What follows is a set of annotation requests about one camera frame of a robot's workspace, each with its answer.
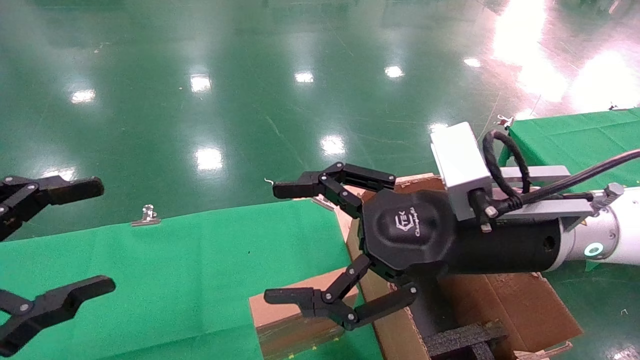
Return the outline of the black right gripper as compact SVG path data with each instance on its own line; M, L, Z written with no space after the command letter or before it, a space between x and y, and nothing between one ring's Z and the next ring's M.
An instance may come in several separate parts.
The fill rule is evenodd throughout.
M353 219L361 218L359 255L325 290L272 288L270 305L296 305L304 318L327 318L352 331L410 306L418 296L411 282L355 308L345 296L370 268L387 281L441 274L479 275L548 271L558 259L562 230L557 219L498 221L484 233L475 221L458 221L443 191L392 191L396 176L335 162L304 171L294 182L275 182L277 199L323 196ZM376 193L362 200L345 186Z

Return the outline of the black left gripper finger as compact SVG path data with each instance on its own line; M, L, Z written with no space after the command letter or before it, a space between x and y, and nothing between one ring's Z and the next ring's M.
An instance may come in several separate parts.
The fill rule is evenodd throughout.
M3 177L0 185L0 239L9 238L45 207L98 198L104 193L105 186L99 177L71 181L59 175Z
M0 327L2 357L16 355L43 330L71 321L84 302L115 289L115 281L105 275L50 289L33 300L2 289L1 312L9 316Z

